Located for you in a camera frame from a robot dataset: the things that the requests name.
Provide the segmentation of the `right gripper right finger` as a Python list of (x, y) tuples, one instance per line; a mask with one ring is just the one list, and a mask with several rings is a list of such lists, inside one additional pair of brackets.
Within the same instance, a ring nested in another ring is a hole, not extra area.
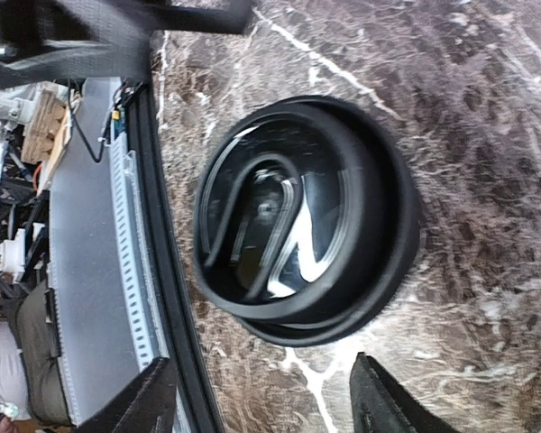
[(372, 356), (359, 353), (350, 375), (353, 428), (367, 433), (456, 433), (416, 401)]

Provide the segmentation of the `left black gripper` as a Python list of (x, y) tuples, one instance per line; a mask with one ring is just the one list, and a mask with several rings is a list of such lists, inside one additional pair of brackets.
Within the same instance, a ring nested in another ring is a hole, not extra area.
[(0, 1), (0, 88), (73, 78), (151, 79), (157, 31), (244, 33), (251, 1)]

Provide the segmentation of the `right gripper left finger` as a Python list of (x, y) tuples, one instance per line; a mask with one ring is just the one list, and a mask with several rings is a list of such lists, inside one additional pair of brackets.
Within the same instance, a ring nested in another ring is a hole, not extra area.
[(171, 432), (176, 413), (176, 369), (157, 357), (102, 410), (75, 432)]

